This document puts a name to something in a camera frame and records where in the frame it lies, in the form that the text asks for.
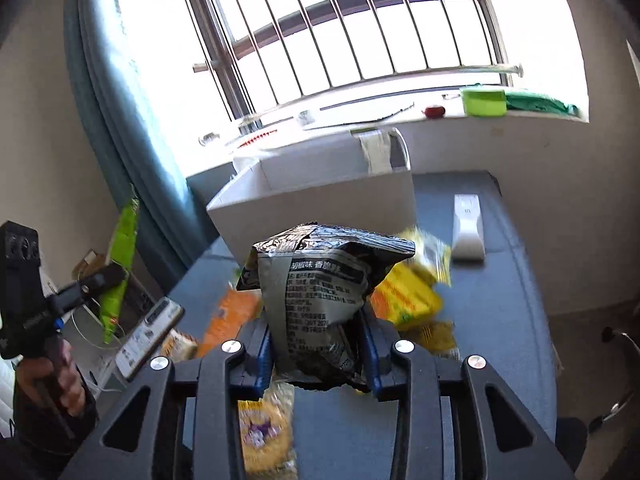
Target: table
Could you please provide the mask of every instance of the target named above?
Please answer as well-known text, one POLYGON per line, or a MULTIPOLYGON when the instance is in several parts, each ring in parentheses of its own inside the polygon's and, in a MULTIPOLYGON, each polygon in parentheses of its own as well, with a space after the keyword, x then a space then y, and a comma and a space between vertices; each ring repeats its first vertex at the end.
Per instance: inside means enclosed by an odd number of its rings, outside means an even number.
MULTIPOLYGON (((486 259, 484 264, 452 265, 452 288, 438 288, 444 299, 440 317, 454 321, 461 355, 486 357, 553 440, 551 339, 526 248, 497 182, 484 171, 430 173, 414 175, 414 188, 418 225, 449 244, 453 195, 479 195, 486 259)), ((172 290, 169 296, 186 310, 181 330, 204 333, 235 266, 219 239, 172 290)), ((443 409, 447 406, 444 399, 443 409)), ((297 389, 294 439, 300 478, 388 479, 397 412, 396 402, 379 403, 346 386, 328 392, 297 389)), ((443 420, 445 476, 453 478, 450 414, 443 413, 443 420)))

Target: white cardboard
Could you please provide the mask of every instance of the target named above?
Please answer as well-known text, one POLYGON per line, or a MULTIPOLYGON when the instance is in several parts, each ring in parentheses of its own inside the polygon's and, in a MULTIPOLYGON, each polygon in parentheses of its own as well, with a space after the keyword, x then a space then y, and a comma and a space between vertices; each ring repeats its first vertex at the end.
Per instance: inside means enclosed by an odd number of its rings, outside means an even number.
POLYGON ((404 163, 371 174, 360 140, 349 132, 306 140, 244 168, 207 206, 239 264, 251 246, 306 222, 394 234, 415 224, 414 184, 404 163))

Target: white wall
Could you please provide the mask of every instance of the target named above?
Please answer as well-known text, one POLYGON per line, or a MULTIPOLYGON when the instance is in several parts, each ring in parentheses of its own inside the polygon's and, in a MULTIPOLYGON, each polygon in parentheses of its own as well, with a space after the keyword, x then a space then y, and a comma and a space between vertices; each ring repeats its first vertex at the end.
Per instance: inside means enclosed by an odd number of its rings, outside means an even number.
POLYGON ((628 301, 640 290, 636 72, 608 8, 567 1, 584 58, 589 123, 508 116, 400 126, 418 173, 478 169, 499 179, 549 314, 628 301))
POLYGON ((589 111, 584 63, 567 0, 490 0, 509 63, 524 76, 513 84, 589 111))
POLYGON ((33 227, 58 286, 118 212, 66 72, 63 0, 32 0, 0 48, 0 222, 33 227))

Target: black snack bag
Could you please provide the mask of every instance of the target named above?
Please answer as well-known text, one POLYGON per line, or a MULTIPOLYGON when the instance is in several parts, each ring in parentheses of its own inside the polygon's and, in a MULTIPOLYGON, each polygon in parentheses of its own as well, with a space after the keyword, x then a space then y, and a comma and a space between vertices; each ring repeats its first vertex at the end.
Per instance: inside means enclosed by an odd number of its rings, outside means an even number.
POLYGON ((413 242, 304 224, 255 244, 238 290, 260 288, 278 376, 331 386, 362 383, 345 325, 413 242))

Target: orange snack package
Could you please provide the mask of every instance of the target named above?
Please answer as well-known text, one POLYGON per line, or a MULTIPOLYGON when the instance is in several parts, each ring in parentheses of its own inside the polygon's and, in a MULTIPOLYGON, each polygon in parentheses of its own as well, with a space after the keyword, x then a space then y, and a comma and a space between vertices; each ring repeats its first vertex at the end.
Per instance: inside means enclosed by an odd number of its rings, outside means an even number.
POLYGON ((235 338, 242 324, 257 317, 261 309, 262 297, 259 290, 239 291, 228 288, 198 345, 196 357, 202 357, 213 347, 235 338))

